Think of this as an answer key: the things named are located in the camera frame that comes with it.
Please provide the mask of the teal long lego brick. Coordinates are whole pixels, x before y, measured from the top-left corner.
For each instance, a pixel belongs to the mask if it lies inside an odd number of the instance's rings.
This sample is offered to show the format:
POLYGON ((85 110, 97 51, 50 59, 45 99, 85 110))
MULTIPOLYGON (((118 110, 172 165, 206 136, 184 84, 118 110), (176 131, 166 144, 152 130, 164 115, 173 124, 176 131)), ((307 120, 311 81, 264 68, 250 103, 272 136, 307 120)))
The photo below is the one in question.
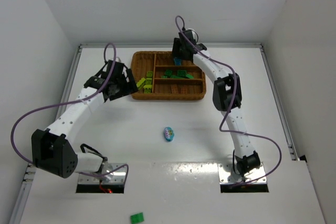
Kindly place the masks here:
POLYGON ((182 60, 181 59, 179 59, 179 58, 173 58, 173 61, 174 61, 174 64, 176 65, 176 66, 181 66, 182 65, 182 60))

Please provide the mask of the lime long lego brick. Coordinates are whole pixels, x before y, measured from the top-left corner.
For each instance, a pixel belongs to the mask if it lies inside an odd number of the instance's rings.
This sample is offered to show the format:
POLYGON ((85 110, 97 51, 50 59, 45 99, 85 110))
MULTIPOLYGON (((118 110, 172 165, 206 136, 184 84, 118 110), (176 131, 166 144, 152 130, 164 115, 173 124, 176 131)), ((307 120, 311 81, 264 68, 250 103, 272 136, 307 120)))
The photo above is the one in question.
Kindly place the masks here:
POLYGON ((145 82, 146 82, 146 78, 141 78, 138 82, 137 82, 137 88, 138 88, 138 90, 141 90, 143 87, 144 87, 144 85, 145 85, 145 82))

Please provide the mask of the green small square lego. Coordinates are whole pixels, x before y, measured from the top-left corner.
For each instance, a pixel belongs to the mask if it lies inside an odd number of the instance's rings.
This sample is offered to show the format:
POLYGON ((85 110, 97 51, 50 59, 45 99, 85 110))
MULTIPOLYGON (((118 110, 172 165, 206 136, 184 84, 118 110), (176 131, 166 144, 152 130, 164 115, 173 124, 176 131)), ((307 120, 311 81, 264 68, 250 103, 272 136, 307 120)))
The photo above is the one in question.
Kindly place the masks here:
POLYGON ((177 75, 178 75, 179 77, 185 78, 186 75, 187 75, 187 71, 186 71, 186 70, 178 70, 178 71, 177 71, 177 75))

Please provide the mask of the lime angled lego brick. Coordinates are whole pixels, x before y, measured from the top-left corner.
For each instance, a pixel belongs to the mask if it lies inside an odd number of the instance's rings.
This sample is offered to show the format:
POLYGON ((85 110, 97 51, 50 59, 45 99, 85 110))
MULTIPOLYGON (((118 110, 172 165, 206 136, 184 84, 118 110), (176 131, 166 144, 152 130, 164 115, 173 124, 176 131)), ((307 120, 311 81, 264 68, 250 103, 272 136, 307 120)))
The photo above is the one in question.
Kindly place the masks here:
POLYGON ((151 84, 146 84, 143 86, 143 93, 148 94, 151 93, 153 90, 153 85, 151 84))

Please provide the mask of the lime hollow square lego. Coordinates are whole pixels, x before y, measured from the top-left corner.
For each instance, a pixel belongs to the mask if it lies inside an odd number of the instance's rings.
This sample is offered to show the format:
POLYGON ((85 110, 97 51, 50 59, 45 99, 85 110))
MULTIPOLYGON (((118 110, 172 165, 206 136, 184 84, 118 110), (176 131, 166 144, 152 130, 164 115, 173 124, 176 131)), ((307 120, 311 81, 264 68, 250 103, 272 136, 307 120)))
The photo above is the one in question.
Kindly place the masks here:
POLYGON ((153 79, 152 78, 146 78, 145 79, 145 85, 152 85, 153 79))

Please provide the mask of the green tall lego brick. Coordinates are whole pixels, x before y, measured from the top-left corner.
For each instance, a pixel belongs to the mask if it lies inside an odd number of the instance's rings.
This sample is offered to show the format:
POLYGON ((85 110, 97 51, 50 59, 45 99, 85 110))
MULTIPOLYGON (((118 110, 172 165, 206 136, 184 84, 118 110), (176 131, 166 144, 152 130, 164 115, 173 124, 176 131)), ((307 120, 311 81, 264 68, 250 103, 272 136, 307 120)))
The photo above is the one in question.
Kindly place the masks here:
POLYGON ((167 69, 164 73, 165 76, 170 77, 173 74, 172 70, 167 69))

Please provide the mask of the brown wicker divided basket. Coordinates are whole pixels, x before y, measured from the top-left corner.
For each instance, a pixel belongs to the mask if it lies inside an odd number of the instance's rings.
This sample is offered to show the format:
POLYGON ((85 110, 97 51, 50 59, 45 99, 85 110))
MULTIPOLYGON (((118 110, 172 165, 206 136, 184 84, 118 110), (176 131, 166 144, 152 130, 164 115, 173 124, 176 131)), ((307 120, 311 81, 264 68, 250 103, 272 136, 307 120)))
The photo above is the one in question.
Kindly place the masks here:
POLYGON ((135 100, 196 101, 206 93, 205 73, 189 61, 177 64, 170 51, 135 52, 131 70, 135 100))

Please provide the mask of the brown lego plate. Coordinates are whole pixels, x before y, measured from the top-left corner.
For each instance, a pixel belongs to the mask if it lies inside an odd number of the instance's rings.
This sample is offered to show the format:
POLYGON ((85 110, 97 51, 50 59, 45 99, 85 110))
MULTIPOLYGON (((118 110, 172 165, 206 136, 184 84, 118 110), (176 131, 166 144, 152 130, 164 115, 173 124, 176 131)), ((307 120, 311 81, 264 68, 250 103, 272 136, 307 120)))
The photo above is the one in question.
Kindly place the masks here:
POLYGON ((172 92, 172 94, 178 94, 178 93, 179 93, 178 90, 179 90, 179 89, 178 89, 177 84, 172 84, 172 85, 171 85, 171 92, 172 92))
POLYGON ((181 87, 180 94, 187 94, 187 87, 181 87))

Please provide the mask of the lime square lego brick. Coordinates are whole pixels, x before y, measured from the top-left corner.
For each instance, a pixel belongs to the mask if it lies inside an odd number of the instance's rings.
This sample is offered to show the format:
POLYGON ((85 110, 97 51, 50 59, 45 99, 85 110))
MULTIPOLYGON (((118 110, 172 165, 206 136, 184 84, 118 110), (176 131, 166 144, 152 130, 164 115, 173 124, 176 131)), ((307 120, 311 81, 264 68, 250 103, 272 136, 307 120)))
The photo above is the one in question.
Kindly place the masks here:
POLYGON ((153 71, 148 71, 148 72, 146 73, 146 77, 147 77, 147 78, 152 78, 152 77, 153 77, 153 71))

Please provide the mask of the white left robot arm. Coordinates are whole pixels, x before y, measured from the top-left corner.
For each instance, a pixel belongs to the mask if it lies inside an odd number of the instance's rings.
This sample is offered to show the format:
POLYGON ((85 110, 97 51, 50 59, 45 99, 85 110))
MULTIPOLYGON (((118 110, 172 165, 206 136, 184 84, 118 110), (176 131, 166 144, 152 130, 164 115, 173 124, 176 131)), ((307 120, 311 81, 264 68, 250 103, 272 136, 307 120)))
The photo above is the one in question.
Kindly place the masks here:
POLYGON ((72 173, 102 176, 107 158, 98 151, 75 152, 72 144, 101 105, 137 91, 132 70, 121 62, 109 60, 85 82, 75 102, 54 123, 32 134, 33 165, 62 178, 72 173))

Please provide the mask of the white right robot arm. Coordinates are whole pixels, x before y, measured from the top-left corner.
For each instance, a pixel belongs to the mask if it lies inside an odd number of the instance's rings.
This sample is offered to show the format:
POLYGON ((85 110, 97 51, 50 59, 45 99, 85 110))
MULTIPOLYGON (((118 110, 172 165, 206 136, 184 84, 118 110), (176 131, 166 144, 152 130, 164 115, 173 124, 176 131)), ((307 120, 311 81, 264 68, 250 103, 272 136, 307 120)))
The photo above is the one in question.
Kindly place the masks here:
POLYGON ((260 166, 260 158, 253 147, 243 120, 240 107, 242 93, 239 75, 223 69, 211 56, 203 44, 195 40, 196 33, 182 28, 173 43, 173 57, 190 61, 199 67, 213 83, 212 100, 217 111, 224 116, 234 144, 234 171, 244 177, 254 168, 260 166))

